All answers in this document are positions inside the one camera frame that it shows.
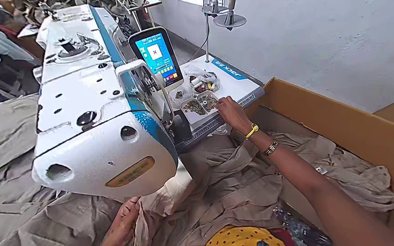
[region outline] white wall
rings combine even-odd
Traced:
[[[200,7],[162,0],[156,23],[200,46]],[[394,0],[237,0],[247,23],[212,19],[209,52],[263,82],[273,76],[361,110],[394,102]]]

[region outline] wrist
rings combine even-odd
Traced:
[[[253,129],[252,127],[252,122],[248,121],[244,124],[242,124],[242,126],[238,127],[238,131],[241,132],[241,134],[243,134],[244,136],[247,136],[249,134],[249,132],[251,132],[251,130]]]

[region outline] touchscreen display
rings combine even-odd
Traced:
[[[161,33],[135,42],[147,65],[154,74],[160,72],[166,86],[177,78],[177,71],[168,53],[164,37]]]

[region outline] yellow bracelet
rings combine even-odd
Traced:
[[[259,127],[255,123],[252,123],[252,130],[246,136],[246,139],[249,139],[249,137],[252,136],[252,134],[257,132],[258,130],[259,130]]]

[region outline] hand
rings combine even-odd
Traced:
[[[119,208],[115,220],[103,239],[101,246],[123,246],[133,237],[133,222],[139,215],[139,197],[132,197]]]
[[[252,130],[252,122],[246,116],[246,113],[244,113],[243,107],[236,103],[230,96],[220,98],[215,107],[218,109],[218,113],[220,113],[223,120],[243,135],[249,134]]]

